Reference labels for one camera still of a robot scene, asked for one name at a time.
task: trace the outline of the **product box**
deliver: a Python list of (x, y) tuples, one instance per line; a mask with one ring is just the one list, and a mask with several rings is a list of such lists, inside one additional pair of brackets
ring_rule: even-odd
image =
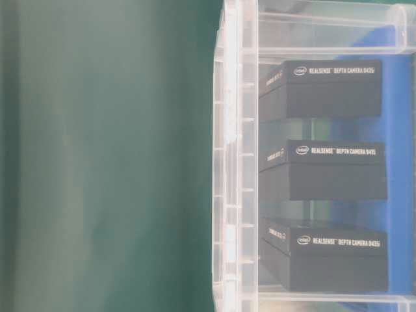
[(259, 82), (259, 121), (379, 116), (379, 60), (287, 60)]
[(259, 157), (259, 198), (382, 200), (387, 197), (384, 145), (288, 140)]
[(288, 291), (386, 291), (387, 235), (331, 222), (261, 219), (261, 263)]

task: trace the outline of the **box lid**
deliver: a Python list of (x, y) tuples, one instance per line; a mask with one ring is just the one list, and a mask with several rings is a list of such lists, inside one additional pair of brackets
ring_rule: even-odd
[(379, 142), (344, 142), (287, 140), (259, 157), (259, 171), (285, 163), (309, 164), (385, 164), (384, 144)]
[(259, 81), (259, 97), (286, 84), (366, 83), (381, 80), (380, 60), (287, 60)]
[(287, 255), (386, 256), (387, 235), (381, 231), (316, 220), (264, 218), (260, 233)]

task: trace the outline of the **dark green surface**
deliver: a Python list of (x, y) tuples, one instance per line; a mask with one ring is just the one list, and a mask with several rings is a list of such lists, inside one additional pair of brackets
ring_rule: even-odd
[(2, 1), (2, 311), (213, 310), (220, 2)]

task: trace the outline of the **blue surface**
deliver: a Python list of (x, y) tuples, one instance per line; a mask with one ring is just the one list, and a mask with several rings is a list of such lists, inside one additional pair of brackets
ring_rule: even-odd
[[(393, 46), (394, 27), (369, 33), (355, 46)], [(413, 287), (413, 96), (411, 55), (366, 55), (348, 59), (382, 61), (382, 114), (336, 121), (333, 138), (385, 143), (388, 199), (333, 203), (332, 218), (387, 232), (389, 294), (411, 294)], [(395, 305), (368, 305), (369, 311), (396, 311)]]

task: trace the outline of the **stacked box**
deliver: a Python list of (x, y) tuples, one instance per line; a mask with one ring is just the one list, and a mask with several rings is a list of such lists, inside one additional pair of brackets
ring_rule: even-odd
[(382, 143), (287, 140), (260, 155), (259, 171), (268, 202), (387, 197)]
[(259, 82), (259, 121), (379, 116), (379, 60), (288, 60)]
[(386, 291), (384, 232), (322, 221), (261, 219), (261, 263), (288, 291)]

